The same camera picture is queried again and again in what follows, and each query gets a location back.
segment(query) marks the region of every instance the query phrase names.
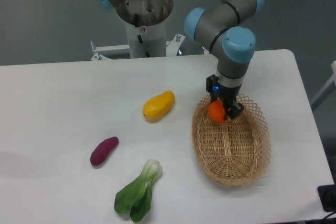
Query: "white table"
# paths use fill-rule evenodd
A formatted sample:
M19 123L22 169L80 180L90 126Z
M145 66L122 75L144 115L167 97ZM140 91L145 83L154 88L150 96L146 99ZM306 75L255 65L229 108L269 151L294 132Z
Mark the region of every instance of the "white table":
M290 51L255 53L241 92L264 112L271 136L267 172L226 188L200 168L191 119L207 95L209 55L0 67L1 223L131 223L115 194L149 158L163 176L142 223L270 223L326 215L317 193L333 184L309 101ZM142 106L171 89L174 109L148 123ZM94 148L120 144L100 169Z

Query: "wicker basket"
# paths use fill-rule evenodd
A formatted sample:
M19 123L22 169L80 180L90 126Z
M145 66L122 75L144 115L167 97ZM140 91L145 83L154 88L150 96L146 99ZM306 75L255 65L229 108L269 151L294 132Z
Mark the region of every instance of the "wicker basket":
M197 105L192 122L195 153L204 172L226 186L241 186L257 180L270 160L267 124L260 108L240 94L242 114L226 123L209 119L210 96Z

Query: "purple sweet potato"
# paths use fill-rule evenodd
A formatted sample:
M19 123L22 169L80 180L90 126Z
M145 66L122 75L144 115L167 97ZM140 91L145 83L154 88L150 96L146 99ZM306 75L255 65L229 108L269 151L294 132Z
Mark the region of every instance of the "purple sweet potato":
M98 166L104 163L118 143L119 139L116 136L105 139L103 142L101 142L91 154L91 165Z

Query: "bok choy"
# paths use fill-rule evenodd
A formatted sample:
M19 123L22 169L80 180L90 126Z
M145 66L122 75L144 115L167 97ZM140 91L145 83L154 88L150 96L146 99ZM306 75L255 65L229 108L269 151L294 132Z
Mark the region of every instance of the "bok choy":
M140 221L151 208L152 189L161 173L159 161L147 160L141 174L115 195L114 210L119 214L131 211L131 219Z

